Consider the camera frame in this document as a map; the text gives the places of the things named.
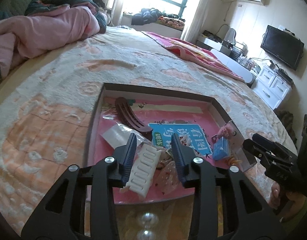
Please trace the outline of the person right hand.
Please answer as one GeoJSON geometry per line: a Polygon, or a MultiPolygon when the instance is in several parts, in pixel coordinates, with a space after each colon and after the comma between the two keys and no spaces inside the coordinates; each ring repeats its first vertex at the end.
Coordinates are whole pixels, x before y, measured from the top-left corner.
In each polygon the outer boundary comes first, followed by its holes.
{"type": "Polygon", "coordinates": [[[278,212],[278,217],[286,222],[303,209],[306,200],[307,198],[303,194],[285,191],[277,182],[274,182],[268,204],[278,212]]]}

